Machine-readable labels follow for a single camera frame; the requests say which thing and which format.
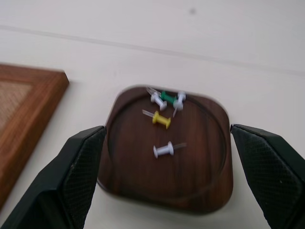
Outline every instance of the wooden tray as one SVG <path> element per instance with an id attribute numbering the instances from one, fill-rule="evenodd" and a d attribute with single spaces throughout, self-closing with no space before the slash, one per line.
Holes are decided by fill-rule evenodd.
<path id="1" fill-rule="evenodd" d="M 187 94 L 168 130 L 153 125 L 142 109 L 159 110 L 145 87 L 129 89 L 117 98 L 106 125 L 99 185 L 119 196 L 197 213 L 226 204 L 233 174 L 230 125 L 223 108 L 211 99 Z M 172 117 L 173 111 L 168 104 L 160 115 Z M 153 146 L 169 141 L 187 147 L 156 159 Z"/>
<path id="2" fill-rule="evenodd" d="M 68 84 L 63 72 L 0 64 L 0 209 Z"/>

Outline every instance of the push pin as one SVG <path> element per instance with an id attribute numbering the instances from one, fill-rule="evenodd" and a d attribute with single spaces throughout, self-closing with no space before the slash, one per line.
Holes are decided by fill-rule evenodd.
<path id="1" fill-rule="evenodd" d="M 155 123 L 161 123 L 163 125 L 166 126 L 166 129 L 168 129 L 168 127 L 170 126 L 171 124 L 171 118 L 165 118 L 161 115 L 159 115 L 159 112 L 155 112 L 154 114 L 153 113 L 150 113 L 148 111 L 145 111 L 145 110 L 142 110 L 143 114 L 149 116 L 149 117 L 152 117 L 152 123 L 155 124 Z"/>
<path id="2" fill-rule="evenodd" d="M 171 142 L 168 142 L 167 146 L 163 146 L 160 148 L 156 148 L 155 146 L 153 146 L 153 153 L 156 158 L 158 158 L 158 156 L 164 155 L 164 154 L 170 154 L 173 156 L 173 151 L 175 149 L 179 149 L 179 148 L 183 148 L 183 147 L 186 147 L 186 143 L 181 143 L 181 144 L 173 146 Z"/>
<path id="3" fill-rule="evenodd" d="M 177 100 L 176 96 L 175 96 L 175 97 L 171 97 L 171 96 L 169 96 L 168 94 L 166 94 L 165 91 L 161 92 L 160 98 L 161 98 L 162 100 L 168 101 L 168 102 L 171 103 L 171 104 L 174 104 L 174 102 Z"/>
<path id="4" fill-rule="evenodd" d="M 156 92 L 154 92 L 151 95 L 151 102 L 158 104 L 159 107 L 160 107 L 160 111 L 164 110 L 167 107 L 167 102 L 166 101 L 162 101 L 162 99 L 159 98 L 159 96 L 158 96 L 158 94 Z"/>
<path id="5" fill-rule="evenodd" d="M 178 99 L 174 101 L 173 106 L 175 108 L 175 111 L 173 112 L 173 117 L 175 117 L 175 114 L 178 111 L 183 110 L 183 101 L 186 98 L 185 92 L 178 92 Z"/>
<path id="6" fill-rule="evenodd" d="M 171 97 L 170 95 L 168 95 L 165 91 L 163 91 L 162 93 L 160 93 L 159 91 L 151 88 L 151 87 L 147 87 L 146 88 L 147 92 L 152 95 L 153 93 L 157 93 L 158 96 L 162 99 L 165 100 L 171 104 L 174 103 L 175 100 L 177 100 L 176 96 L 175 97 Z"/>

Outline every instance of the white push pin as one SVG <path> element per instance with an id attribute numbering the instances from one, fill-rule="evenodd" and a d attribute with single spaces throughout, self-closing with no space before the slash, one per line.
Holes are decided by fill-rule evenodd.
<path id="1" fill-rule="evenodd" d="M 159 107 L 160 107 L 160 111 L 164 110 L 167 107 L 167 102 L 163 101 L 162 99 L 160 99 L 160 97 L 159 97 L 157 92 L 154 92 L 151 95 L 151 102 L 158 104 Z"/>
<path id="2" fill-rule="evenodd" d="M 154 156 L 156 158 L 158 158 L 158 156 L 164 155 L 164 154 L 173 155 L 174 149 L 179 149 L 179 148 L 183 148 L 183 147 L 186 147 L 186 143 L 181 143 L 181 144 L 173 146 L 171 142 L 168 142 L 167 146 L 163 146 L 160 148 L 156 148 L 155 146 L 153 146 L 153 153 L 154 153 Z"/>
<path id="3" fill-rule="evenodd" d="M 173 106 L 175 108 L 175 111 L 173 112 L 173 117 L 175 117 L 175 114 L 178 111 L 183 110 L 183 101 L 186 99 L 185 92 L 178 92 L 178 99 L 174 101 Z"/>

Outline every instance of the push pin head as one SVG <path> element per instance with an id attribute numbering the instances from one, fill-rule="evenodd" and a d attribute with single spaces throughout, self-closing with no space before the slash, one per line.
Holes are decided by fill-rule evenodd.
<path id="1" fill-rule="evenodd" d="M 159 112 L 155 112 L 152 118 L 152 123 L 161 123 L 163 125 L 165 125 L 166 129 L 169 128 L 170 124 L 171 124 L 171 119 L 170 118 L 164 118 L 162 116 L 159 115 Z"/>
<path id="2" fill-rule="evenodd" d="M 185 92 L 178 92 L 178 99 L 174 101 L 173 106 L 175 109 L 183 110 L 183 101 L 186 99 Z"/>
<path id="3" fill-rule="evenodd" d="M 156 158 L 158 158 L 159 155 L 163 154 L 170 154 L 173 155 L 173 145 L 171 142 L 168 142 L 167 146 L 163 146 L 160 148 L 156 148 L 153 146 L 153 154 Z"/>
<path id="4" fill-rule="evenodd" d="M 166 101 L 162 101 L 162 99 L 159 98 L 159 95 L 157 92 L 154 92 L 151 95 L 151 102 L 152 103 L 157 103 L 160 107 L 160 111 L 164 110 L 167 107 L 167 102 Z"/>

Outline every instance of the green push pin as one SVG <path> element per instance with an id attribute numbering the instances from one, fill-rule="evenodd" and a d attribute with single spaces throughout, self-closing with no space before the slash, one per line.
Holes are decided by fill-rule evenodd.
<path id="1" fill-rule="evenodd" d="M 175 96 L 175 97 L 171 97 L 171 96 L 169 96 L 168 94 L 166 94 L 165 91 L 161 92 L 160 98 L 161 98 L 162 100 L 165 100 L 165 101 L 171 103 L 172 105 L 173 105 L 173 103 L 175 102 L 175 100 L 177 100 L 177 97 L 176 97 L 176 96 Z"/>

